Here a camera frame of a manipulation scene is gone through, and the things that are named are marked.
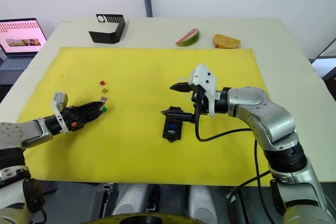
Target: laptop screen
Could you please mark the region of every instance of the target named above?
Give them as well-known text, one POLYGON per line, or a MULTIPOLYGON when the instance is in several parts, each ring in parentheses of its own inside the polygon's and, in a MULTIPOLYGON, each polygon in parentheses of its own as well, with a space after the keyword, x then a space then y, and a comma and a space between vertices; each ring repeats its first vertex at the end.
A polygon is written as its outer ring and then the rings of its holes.
POLYGON ((39 52, 45 43, 35 18, 0 20, 0 45, 6 54, 39 52))

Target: robotic arm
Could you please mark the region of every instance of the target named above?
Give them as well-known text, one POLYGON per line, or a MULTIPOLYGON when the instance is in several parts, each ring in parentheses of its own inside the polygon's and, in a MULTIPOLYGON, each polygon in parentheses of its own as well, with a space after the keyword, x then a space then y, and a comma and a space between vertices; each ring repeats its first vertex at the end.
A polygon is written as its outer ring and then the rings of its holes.
POLYGON ((61 132, 76 131, 100 116, 103 102, 67 105, 67 95, 56 92, 55 115, 25 123, 0 123, 0 224, 29 223, 42 209, 44 197, 30 177, 23 151, 51 140, 61 132))
POLYGON ((273 176, 270 182, 274 204, 283 223, 335 223, 327 212, 327 202, 309 159, 305 156, 295 131, 292 116, 272 103, 265 91, 255 87, 224 88, 216 91, 216 78, 204 65, 192 71, 189 82, 171 89, 193 92, 194 115, 170 113, 183 121, 195 123, 201 114, 227 113, 243 120, 264 151, 273 176))

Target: yellow mat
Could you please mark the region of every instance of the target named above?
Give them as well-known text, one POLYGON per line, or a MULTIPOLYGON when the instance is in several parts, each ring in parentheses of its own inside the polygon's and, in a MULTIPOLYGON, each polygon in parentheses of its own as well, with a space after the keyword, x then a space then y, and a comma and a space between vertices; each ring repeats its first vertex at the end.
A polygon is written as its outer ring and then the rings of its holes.
MULTIPOLYGON (((248 49, 61 48, 31 95, 19 122, 52 115, 56 90, 67 92, 70 105, 98 101, 108 89, 108 111, 83 129, 60 134, 25 152, 34 178, 77 182, 238 185, 255 176, 254 138, 250 132, 198 142, 194 125, 184 122, 182 138, 162 138, 160 111, 180 106, 194 112, 192 93, 169 87, 188 81, 204 63, 222 87, 256 86, 266 90, 248 49)), ((200 135, 246 127, 239 119, 201 116, 200 135)), ((261 149, 260 173, 268 169, 261 149)), ((262 180, 269 184, 270 177, 262 180)))

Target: laptop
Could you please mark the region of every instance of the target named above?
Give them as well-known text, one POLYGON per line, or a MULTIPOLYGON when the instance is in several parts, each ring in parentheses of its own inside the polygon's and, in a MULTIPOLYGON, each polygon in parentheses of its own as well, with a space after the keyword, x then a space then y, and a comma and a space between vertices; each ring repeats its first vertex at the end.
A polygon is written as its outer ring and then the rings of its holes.
POLYGON ((46 43, 35 18, 0 20, 0 85, 11 85, 46 43))

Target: black holder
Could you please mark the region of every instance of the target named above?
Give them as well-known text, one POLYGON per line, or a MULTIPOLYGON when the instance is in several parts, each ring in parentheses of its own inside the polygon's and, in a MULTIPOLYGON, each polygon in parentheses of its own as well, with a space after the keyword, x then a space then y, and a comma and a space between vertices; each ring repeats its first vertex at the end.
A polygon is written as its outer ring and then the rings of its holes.
MULTIPOLYGON (((169 111, 171 113, 183 113, 180 107, 172 107, 172 106, 169 107, 169 109, 166 111, 169 111)), ((166 115, 162 137, 168 139, 169 142, 173 143, 174 141, 181 139, 181 133, 182 133, 182 119, 166 115)))
POLYGON ((120 41, 120 37, 125 27, 124 16, 120 14, 96 14, 98 22, 101 23, 119 23, 116 31, 112 33, 100 33, 98 31, 89 31, 91 39, 95 43, 115 44, 120 41))

